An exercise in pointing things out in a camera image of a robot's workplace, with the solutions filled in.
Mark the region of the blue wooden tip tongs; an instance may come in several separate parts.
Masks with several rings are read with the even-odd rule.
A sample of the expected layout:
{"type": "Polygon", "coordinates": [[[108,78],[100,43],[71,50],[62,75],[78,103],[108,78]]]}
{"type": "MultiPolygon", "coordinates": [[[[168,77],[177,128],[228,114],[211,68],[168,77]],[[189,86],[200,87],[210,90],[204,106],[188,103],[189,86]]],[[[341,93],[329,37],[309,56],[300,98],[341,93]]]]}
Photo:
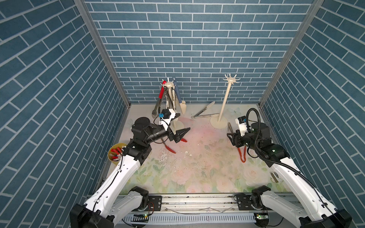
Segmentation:
{"type": "Polygon", "coordinates": [[[178,83],[177,83],[177,80],[176,80],[175,77],[173,77],[173,83],[174,83],[174,86],[175,86],[175,92],[176,92],[176,96],[177,96],[177,99],[178,99],[178,102],[179,102],[181,112],[184,115],[185,112],[186,112],[186,102],[183,101],[182,98],[181,98],[180,90],[179,90],[178,83]]]}

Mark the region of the black silicone tongs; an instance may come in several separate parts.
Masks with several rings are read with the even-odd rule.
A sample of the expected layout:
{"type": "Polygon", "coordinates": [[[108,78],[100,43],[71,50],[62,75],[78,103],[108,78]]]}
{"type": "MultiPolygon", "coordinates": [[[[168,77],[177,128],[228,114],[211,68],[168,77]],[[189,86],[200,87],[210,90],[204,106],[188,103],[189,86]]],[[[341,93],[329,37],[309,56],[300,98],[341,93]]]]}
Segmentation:
{"type": "Polygon", "coordinates": [[[165,92],[165,97],[166,97],[166,108],[173,109],[175,111],[176,110],[176,101],[173,96],[172,90],[168,90],[167,92],[165,92]]]}

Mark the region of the red ring steel tongs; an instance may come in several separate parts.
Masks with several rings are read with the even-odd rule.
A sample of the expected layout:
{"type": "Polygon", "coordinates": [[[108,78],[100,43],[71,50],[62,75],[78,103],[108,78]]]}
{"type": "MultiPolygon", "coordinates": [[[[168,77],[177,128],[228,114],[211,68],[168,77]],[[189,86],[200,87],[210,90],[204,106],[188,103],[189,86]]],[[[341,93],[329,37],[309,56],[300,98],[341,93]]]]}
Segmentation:
{"type": "Polygon", "coordinates": [[[162,87],[161,87],[161,90],[160,90],[160,94],[158,96],[158,99],[157,99],[157,102],[156,102],[156,105],[155,105],[155,108],[154,110],[152,111],[152,117],[153,118],[156,118],[158,116],[158,109],[161,105],[161,102],[162,102],[162,99],[163,99],[163,95],[164,95],[164,85],[166,84],[167,82],[166,81],[163,81],[162,82],[162,87]]]}

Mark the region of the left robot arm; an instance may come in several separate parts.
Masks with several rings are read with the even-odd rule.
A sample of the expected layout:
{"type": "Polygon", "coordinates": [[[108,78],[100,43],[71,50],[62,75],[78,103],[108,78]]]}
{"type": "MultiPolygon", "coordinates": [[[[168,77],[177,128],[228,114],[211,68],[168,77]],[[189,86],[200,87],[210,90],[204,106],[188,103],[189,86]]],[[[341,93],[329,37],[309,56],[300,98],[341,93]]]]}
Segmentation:
{"type": "Polygon", "coordinates": [[[133,210],[143,210],[148,204],[148,191],[132,188],[127,196],[117,198],[132,175],[142,166],[152,151],[151,143],[162,138],[180,142],[190,128],[173,131],[170,123],[180,116],[173,109],[164,109],[159,124],[147,117],[138,118],[131,127],[133,138],[122,150],[118,165],[100,188],[83,204],[76,204],[70,211],[73,228],[113,228],[133,210]]]}

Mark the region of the cream silicone steel tongs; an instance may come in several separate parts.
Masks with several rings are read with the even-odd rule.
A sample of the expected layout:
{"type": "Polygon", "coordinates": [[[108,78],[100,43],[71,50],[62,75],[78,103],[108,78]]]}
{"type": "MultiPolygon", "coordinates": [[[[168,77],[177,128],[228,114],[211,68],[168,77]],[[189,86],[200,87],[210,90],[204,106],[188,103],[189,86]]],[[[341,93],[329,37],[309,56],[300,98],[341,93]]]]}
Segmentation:
{"type": "Polygon", "coordinates": [[[178,100],[176,91],[174,89],[172,89],[172,101],[173,101],[174,110],[176,111],[177,108],[179,107],[179,100],[178,100]]]}

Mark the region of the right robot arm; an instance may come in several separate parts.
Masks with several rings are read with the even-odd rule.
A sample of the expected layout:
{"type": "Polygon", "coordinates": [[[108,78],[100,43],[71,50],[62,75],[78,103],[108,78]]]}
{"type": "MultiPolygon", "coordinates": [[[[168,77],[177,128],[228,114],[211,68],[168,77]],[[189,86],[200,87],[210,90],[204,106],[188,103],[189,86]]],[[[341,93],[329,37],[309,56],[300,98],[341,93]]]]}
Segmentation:
{"type": "Polygon", "coordinates": [[[239,129],[228,133],[227,137],[233,146],[246,146],[253,150],[257,158],[284,180],[301,206],[294,205],[270,187],[262,185],[253,189],[250,196],[243,193],[234,195],[239,208],[249,203],[256,210],[272,209],[297,228],[348,228],[352,222],[351,215],[345,209],[338,209],[320,194],[298,169],[289,153],[281,145],[272,143],[270,129],[260,118],[249,123],[251,112],[259,116],[257,109],[249,109],[246,115],[236,119],[239,129]]]}

